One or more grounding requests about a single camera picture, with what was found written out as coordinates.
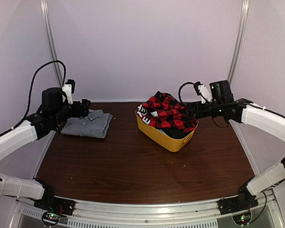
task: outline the black cable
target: black cable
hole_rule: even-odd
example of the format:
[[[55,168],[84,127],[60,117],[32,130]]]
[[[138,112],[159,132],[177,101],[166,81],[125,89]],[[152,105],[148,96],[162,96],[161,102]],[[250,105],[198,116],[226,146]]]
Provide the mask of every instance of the black cable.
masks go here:
[[[180,103],[181,103],[183,106],[185,106],[185,104],[183,103],[183,101],[182,101],[182,99],[181,99],[181,90],[182,90],[183,87],[186,86],[186,85],[195,85],[195,83],[193,83],[193,82],[186,82],[186,83],[182,84],[181,87],[179,88],[179,100],[180,100]],[[200,96],[201,96],[202,98],[204,98],[204,100],[206,101],[206,103],[208,103],[208,100],[203,96],[203,94],[200,94]]]
[[[211,119],[212,119],[213,123],[214,123],[217,127],[220,127],[220,128],[227,128],[227,127],[229,127],[229,122],[226,122],[226,123],[227,123],[226,126],[220,126],[220,125],[218,125],[218,124],[215,122],[215,120],[214,120],[213,117],[211,117]]]
[[[264,205],[263,209],[261,210],[261,212],[259,213],[259,215],[258,215],[253,221],[249,222],[249,224],[254,223],[254,222],[262,215],[262,213],[264,212],[264,210],[265,210],[265,208],[266,208],[266,205],[267,205],[267,196],[266,196],[266,194],[265,194],[264,192],[262,192],[262,193],[263,193],[264,196],[265,196],[265,205]]]
[[[5,132],[1,133],[0,134],[0,137],[7,134],[8,132],[11,132],[13,129],[19,127],[20,124],[22,124],[22,122],[27,118],[28,116],[28,113],[29,113],[29,108],[30,108],[30,100],[31,100],[31,95],[32,95],[32,89],[33,89],[33,85],[34,85],[34,81],[35,81],[35,77],[37,75],[37,73],[42,69],[44,68],[45,66],[47,65],[50,65],[52,63],[60,63],[62,66],[63,66],[63,70],[64,70],[64,74],[63,74],[63,84],[65,83],[65,79],[66,79],[66,74],[67,74],[67,69],[66,69],[66,66],[64,65],[63,62],[59,61],[59,60],[53,60],[53,61],[50,61],[50,62],[47,62],[46,64],[43,64],[41,67],[39,67],[34,75],[33,75],[33,78],[32,78],[32,81],[31,81],[31,84],[30,84],[30,88],[29,88],[29,94],[28,94],[28,107],[27,107],[27,110],[23,116],[23,118],[12,128],[6,130]]]

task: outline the folded gray shirt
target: folded gray shirt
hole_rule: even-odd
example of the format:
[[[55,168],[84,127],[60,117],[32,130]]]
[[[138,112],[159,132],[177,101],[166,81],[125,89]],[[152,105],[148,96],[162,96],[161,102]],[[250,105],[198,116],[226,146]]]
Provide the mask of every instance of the folded gray shirt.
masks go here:
[[[112,115],[102,110],[90,110],[90,114],[84,118],[70,118],[62,134],[105,138]]]

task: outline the white cable tie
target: white cable tie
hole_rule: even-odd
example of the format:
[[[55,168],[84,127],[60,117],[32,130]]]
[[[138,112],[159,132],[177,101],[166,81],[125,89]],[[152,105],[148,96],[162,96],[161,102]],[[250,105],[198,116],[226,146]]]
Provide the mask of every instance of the white cable tie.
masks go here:
[[[20,182],[20,189],[19,189],[19,193],[18,193],[18,196],[17,196],[17,198],[19,198],[21,190],[22,190],[22,182],[19,180],[19,178],[16,177],[16,179]]]
[[[269,181],[269,183],[270,183],[272,186],[276,187],[276,185],[275,185],[275,184],[273,184],[273,183],[271,182],[271,180],[267,177],[267,174],[266,174],[266,173],[264,173],[264,175],[265,175],[266,179]]]

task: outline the white arm segment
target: white arm segment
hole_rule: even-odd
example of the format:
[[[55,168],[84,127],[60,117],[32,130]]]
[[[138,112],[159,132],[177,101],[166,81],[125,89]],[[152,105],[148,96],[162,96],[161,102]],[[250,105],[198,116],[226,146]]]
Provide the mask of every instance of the white arm segment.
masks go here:
[[[42,198],[44,188],[35,180],[24,180],[0,173],[0,195],[27,197],[35,200]]]
[[[278,163],[249,181],[247,189],[255,196],[283,180],[285,180],[285,168],[282,163]]]
[[[285,142],[285,119],[278,115],[247,105],[243,109],[242,123],[259,128]]]
[[[25,120],[11,132],[0,137],[0,161],[15,150],[37,140],[35,127]]]
[[[265,111],[264,109],[265,107],[258,109],[247,105],[247,107],[243,109],[242,123],[259,128],[285,142],[285,118]],[[247,189],[251,195],[255,196],[284,180],[285,168],[284,165],[279,162],[264,173],[253,178],[247,184]]]

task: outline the clothing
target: clothing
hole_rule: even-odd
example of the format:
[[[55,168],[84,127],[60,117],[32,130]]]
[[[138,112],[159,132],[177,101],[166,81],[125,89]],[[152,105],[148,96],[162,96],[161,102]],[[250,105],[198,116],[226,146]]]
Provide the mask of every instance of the clothing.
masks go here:
[[[157,92],[138,107],[137,115],[146,124],[162,129],[173,138],[184,138],[197,126],[197,119],[189,117],[185,107],[168,93]]]
[[[104,114],[102,110],[90,110],[87,117],[68,119],[61,133],[103,139],[112,117],[109,113]]]

